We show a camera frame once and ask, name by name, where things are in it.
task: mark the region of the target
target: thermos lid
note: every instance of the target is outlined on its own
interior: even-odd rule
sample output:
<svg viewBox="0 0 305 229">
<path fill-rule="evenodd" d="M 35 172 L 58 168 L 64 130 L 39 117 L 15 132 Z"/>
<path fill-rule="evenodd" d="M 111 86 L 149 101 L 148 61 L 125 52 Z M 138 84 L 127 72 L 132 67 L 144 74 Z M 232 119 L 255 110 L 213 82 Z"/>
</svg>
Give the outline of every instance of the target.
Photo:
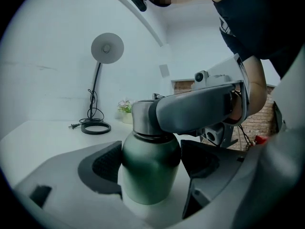
<svg viewBox="0 0 305 229">
<path fill-rule="evenodd" d="M 149 108 L 155 100 L 143 100 L 132 105 L 133 130 L 142 135 L 165 135 L 157 125 L 149 119 Z"/>
</svg>

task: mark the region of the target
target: brick wall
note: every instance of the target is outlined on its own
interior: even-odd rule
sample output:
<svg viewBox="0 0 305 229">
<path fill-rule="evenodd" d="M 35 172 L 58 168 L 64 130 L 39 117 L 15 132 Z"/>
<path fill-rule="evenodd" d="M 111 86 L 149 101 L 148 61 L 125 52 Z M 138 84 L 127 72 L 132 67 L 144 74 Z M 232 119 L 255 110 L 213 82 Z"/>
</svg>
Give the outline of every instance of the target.
<svg viewBox="0 0 305 229">
<path fill-rule="evenodd" d="M 191 85 L 193 83 L 194 81 L 175 82 L 174 93 L 179 94 L 190 91 Z M 255 136 L 257 135 L 268 137 L 275 134 L 276 124 L 275 124 L 275 117 L 273 111 L 274 101 L 272 100 L 270 95 L 271 91 L 273 90 L 273 87 L 267 87 L 267 90 L 268 90 L 268 97 L 262 110 L 252 116 L 249 116 L 242 123 L 244 132 L 248 135 L 251 142 L 255 140 Z M 237 149 L 237 150 L 240 150 L 241 148 L 243 151 L 245 151 L 247 143 L 244 139 L 244 135 L 241 130 L 239 130 L 240 133 L 239 136 L 237 128 L 238 128 L 237 126 L 234 127 L 232 139 L 238 139 L 238 142 L 229 148 Z M 203 139 L 203 142 L 211 144 L 206 139 Z"/>
</svg>

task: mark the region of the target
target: white pot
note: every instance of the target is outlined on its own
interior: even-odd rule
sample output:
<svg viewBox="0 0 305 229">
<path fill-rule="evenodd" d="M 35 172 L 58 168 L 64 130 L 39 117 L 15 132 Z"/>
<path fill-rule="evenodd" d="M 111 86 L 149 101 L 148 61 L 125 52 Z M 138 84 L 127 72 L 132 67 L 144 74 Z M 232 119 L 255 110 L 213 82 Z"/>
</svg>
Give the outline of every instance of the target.
<svg viewBox="0 0 305 229">
<path fill-rule="evenodd" d="M 132 114 L 131 113 L 124 113 L 122 122 L 125 124 L 131 124 L 132 125 Z"/>
</svg>

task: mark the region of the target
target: white table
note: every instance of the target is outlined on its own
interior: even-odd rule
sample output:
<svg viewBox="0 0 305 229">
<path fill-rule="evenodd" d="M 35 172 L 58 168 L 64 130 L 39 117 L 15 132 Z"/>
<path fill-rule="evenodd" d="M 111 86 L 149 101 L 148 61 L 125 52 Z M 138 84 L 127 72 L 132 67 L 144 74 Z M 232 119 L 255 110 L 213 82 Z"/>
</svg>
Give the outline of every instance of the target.
<svg viewBox="0 0 305 229">
<path fill-rule="evenodd" d="M 87 135 L 80 128 L 70 130 L 67 121 L 27 121 L 0 141 L 0 166 L 11 187 L 49 158 L 88 146 L 124 141 L 132 131 L 132 125 L 119 121 L 108 122 L 112 130 L 104 135 Z M 188 135 L 177 139 L 199 141 Z M 155 205 L 141 205 L 132 201 L 124 192 L 122 170 L 118 183 L 122 186 L 124 204 L 138 217 L 155 228 L 165 228 L 181 221 L 190 179 L 180 163 L 176 180 L 167 199 Z"/>
</svg>

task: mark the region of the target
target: potted plant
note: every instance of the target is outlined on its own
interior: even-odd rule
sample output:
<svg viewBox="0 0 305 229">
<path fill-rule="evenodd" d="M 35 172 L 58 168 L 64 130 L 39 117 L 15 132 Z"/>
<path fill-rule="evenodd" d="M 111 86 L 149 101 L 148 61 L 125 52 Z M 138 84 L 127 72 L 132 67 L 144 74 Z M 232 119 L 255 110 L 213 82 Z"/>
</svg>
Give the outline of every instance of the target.
<svg viewBox="0 0 305 229">
<path fill-rule="evenodd" d="M 118 110 L 122 113 L 122 122 L 132 124 L 132 104 L 131 100 L 122 100 L 118 104 Z"/>
</svg>

